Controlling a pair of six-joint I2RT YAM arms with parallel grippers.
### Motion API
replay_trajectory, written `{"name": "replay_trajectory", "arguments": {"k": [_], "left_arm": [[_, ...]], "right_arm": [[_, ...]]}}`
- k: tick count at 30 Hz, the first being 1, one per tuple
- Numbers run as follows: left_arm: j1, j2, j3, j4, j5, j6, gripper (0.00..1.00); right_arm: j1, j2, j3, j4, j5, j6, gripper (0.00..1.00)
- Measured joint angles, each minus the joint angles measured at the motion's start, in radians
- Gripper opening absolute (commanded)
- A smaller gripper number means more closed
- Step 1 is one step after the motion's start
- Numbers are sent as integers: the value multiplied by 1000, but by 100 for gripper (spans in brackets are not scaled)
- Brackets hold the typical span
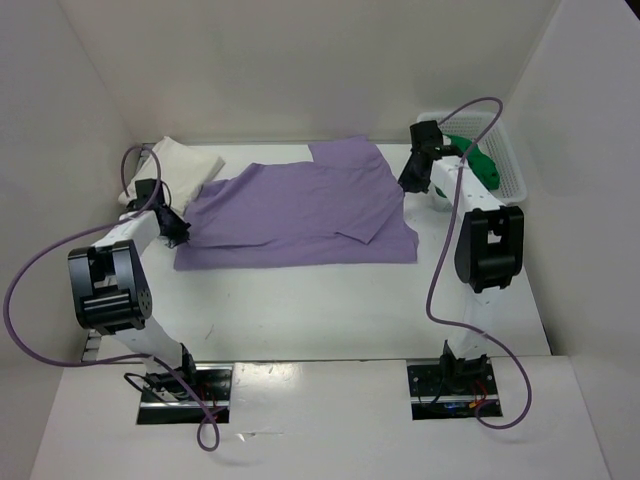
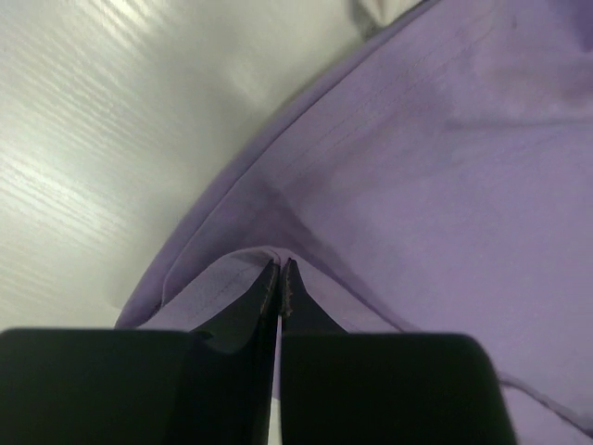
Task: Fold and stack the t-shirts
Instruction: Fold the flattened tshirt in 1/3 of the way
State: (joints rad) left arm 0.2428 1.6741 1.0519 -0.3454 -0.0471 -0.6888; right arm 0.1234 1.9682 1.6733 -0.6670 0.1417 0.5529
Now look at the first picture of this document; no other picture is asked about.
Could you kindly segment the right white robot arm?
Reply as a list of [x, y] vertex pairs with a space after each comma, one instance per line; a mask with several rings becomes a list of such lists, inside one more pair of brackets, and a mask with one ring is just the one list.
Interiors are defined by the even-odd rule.
[[[452, 205], [450, 225], [427, 293], [426, 314], [438, 325], [463, 332], [454, 346], [444, 344], [438, 371], [441, 386], [450, 393], [460, 393], [487, 363], [484, 353], [470, 355], [472, 348], [465, 342], [488, 341], [513, 355], [487, 332], [487, 322], [492, 304], [522, 270], [524, 213], [491, 194], [455, 146], [413, 147], [399, 184], [406, 193], [424, 193], [435, 186]], [[433, 312], [436, 286], [453, 239], [457, 240], [455, 273], [468, 293], [461, 321], [439, 318]]]

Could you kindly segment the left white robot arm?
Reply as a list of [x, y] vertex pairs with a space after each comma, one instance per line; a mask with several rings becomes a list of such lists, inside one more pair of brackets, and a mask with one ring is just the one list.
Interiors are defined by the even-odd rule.
[[156, 238], [169, 247], [189, 239], [189, 225], [169, 206], [132, 212], [93, 245], [67, 257], [76, 318], [81, 327], [112, 336], [141, 354], [145, 381], [176, 400], [194, 396], [200, 376], [184, 344], [153, 317], [151, 289], [140, 255]]

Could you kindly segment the white t shirt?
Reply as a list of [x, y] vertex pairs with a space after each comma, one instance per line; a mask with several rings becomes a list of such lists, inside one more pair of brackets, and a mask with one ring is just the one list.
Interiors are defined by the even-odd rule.
[[153, 147], [159, 158], [161, 178], [171, 193], [171, 209], [181, 218], [203, 185], [212, 181], [224, 167], [224, 159], [207, 154], [165, 136]]

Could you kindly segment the purple t shirt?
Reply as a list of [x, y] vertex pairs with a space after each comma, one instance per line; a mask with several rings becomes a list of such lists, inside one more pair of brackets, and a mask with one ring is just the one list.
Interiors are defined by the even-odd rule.
[[309, 161], [252, 163], [205, 184], [175, 270], [416, 262], [419, 238], [379, 148], [364, 137], [308, 148]]

